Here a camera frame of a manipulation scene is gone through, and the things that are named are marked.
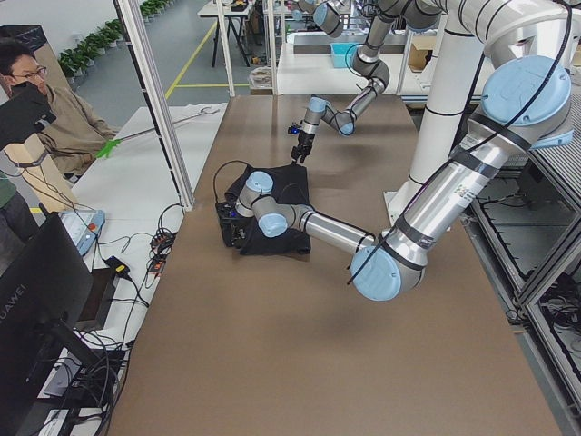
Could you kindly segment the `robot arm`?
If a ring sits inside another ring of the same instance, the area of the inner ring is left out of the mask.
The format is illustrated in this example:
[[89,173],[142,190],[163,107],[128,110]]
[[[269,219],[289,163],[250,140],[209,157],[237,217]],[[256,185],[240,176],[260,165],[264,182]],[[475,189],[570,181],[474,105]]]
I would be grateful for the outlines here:
[[[428,252],[513,155],[569,144],[580,13],[563,1],[370,1],[370,27],[350,61],[366,87],[338,111],[312,97],[287,166],[248,167],[216,201],[225,244],[241,253],[307,253],[312,239],[352,254],[350,280],[372,301],[417,286]],[[321,123],[350,135],[389,84],[379,52],[401,18],[422,32],[446,25],[401,209],[380,235],[314,209],[304,159]]]
[[298,144],[292,148],[291,160],[303,163],[310,154],[318,126],[325,122],[339,134],[353,134],[358,117],[389,84],[389,68],[380,60],[379,53],[392,23],[399,17],[410,29],[423,32],[433,26],[441,9],[429,1],[365,1],[359,6],[361,15],[370,21],[363,44],[351,54],[348,68],[367,80],[367,86],[342,111],[318,96],[311,97],[300,124]]

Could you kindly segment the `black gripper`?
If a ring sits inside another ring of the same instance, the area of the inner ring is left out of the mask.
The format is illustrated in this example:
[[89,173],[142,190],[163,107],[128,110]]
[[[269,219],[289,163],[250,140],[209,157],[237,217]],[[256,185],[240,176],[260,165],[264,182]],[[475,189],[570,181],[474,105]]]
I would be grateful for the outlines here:
[[216,203],[216,213],[226,247],[251,247],[252,218],[239,215],[234,206],[229,203]]
[[304,131],[300,131],[298,135],[298,144],[293,146],[291,150],[291,162],[293,164],[299,162],[303,164],[306,158],[310,155],[310,150],[312,149],[312,143],[314,141],[314,134],[309,134]]

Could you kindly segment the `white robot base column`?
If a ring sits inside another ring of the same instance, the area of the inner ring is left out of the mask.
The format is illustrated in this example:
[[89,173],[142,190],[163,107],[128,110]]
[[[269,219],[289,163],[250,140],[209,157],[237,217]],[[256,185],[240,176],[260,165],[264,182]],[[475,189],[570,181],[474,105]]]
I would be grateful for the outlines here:
[[414,194],[448,159],[483,52],[482,43],[448,12],[408,180],[387,204],[394,223]]

